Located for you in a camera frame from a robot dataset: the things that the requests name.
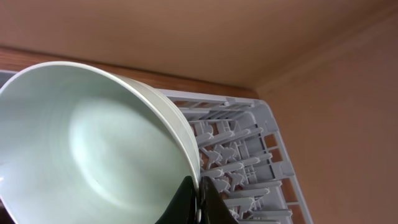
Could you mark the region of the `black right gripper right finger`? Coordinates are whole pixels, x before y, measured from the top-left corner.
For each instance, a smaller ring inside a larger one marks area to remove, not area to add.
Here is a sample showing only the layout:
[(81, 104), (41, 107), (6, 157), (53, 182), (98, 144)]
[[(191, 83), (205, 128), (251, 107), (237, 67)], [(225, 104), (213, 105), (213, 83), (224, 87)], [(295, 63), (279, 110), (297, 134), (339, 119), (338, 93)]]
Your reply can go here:
[(200, 180), (199, 208), (201, 224), (238, 224), (220, 197), (213, 181), (207, 176)]

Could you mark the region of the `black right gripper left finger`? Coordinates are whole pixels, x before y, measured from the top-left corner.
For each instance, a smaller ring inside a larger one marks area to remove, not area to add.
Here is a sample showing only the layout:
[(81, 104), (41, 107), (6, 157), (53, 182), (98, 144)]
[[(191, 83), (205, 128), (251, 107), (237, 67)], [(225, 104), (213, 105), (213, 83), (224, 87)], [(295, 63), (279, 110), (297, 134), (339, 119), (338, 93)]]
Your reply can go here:
[(196, 192), (191, 176), (186, 176), (162, 216), (155, 224), (194, 224)]

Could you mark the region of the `green bowl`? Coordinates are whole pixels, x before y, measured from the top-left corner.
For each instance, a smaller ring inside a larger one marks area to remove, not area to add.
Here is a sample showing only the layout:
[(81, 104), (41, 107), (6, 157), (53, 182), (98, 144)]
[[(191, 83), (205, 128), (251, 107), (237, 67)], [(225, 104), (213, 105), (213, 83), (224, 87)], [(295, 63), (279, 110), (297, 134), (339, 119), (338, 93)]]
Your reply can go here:
[(1, 88), (1, 202), (16, 223), (155, 223), (200, 159), (177, 106), (145, 83), (74, 62)]

